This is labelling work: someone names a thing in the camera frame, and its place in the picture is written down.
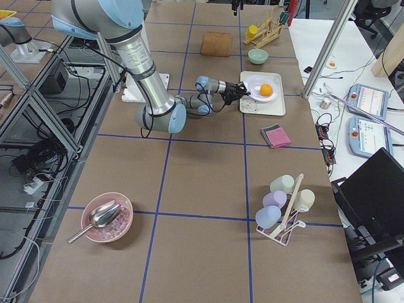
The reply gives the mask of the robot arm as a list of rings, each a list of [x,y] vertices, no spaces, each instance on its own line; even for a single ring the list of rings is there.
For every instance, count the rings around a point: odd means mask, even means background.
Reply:
[[[124,68],[138,86],[145,104],[136,111],[136,122],[148,131],[182,131],[187,111],[212,112],[214,94],[229,105],[249,95],[245,84],[207,76],[196,82],[197,96],[170,95],[141,36],[144,12],[141,1],[54,1],[52,22],[56,30],[86,40],[102,36],[118,51]]]

